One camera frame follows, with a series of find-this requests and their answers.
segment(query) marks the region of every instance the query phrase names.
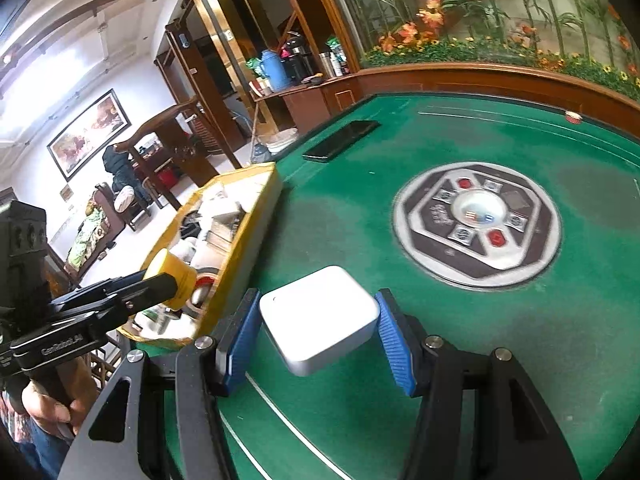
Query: white box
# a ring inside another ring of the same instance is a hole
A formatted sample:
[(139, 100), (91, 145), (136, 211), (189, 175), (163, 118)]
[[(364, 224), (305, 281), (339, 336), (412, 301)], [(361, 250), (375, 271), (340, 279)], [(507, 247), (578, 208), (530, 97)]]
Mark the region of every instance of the white box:
[(289, 370), (307, 376), (367, 341), (380, 308), (346, 270), (331, 266), (265, 294), (260, 312)]

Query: human hand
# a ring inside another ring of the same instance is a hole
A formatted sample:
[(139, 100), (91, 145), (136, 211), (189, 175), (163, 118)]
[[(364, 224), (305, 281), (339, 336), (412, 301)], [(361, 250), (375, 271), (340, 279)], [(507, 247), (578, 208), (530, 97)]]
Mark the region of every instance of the human hand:
[(98, 397), (98, 389), (91, 370), (81, 357), (57, 366), (56, 370), (66, 392), (73, 399), (71, 406), (67, 408), (56, 399), (39, 393), (33, 381), (22, 391), (22, 404), (38, 426), (62, 438), (58, 424), (71, 424), (74, 434), (78, 434), (80, 425)]

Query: glass display case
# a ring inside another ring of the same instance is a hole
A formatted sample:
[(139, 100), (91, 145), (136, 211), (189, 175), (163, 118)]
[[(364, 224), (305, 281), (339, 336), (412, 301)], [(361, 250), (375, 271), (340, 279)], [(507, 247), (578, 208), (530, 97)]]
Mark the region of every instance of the glass display case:
[(640, 101), (640, 52), (607, 0), (335, 0), (363, 66), (491, 62)]

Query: round center panel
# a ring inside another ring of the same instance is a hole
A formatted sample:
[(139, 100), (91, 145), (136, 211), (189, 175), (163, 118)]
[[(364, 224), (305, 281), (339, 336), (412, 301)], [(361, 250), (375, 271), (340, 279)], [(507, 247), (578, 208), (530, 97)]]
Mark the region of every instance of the round center panel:
[(469, 189), (455, 197), (451, 203), (451, 212), (459, 222), (479, 228), (502, 225), (509, 210), (495, 193), (484, 189)]
[(393, 223), (402, 248), (424, 270), (478, 290), (532, 280), (561, 239), (560, 217), (545, 190), (487, 162), (421, 173), (399, 191)]

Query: white wall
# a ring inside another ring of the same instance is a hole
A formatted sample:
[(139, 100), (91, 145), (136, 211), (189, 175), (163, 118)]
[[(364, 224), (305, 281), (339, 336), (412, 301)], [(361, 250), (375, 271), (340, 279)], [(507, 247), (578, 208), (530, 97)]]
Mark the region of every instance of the white wall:
[(54, 250), (63, 258), (73, 243), (78, 226), (84, 218), (84, 206), (101, 182), (111, 184), (112, 175), (104, 170), (102, 154), (96, 153), (69, 181), (74, 195), (64, 202), (60, 190), (67, 182), (54, 163), (47, 144), (98, 97), (114, 89), (131, 126), (116, 139), (128, 139), (149, 118), (175, 104), (159, 70), (147, 57), (136, 58), (113, 73), (100, 78), (97, 85), (50, 123), (46, 134), (39, 136), (14, 165), (8, 185), (16, 196), (47, 211), (47, 237)]

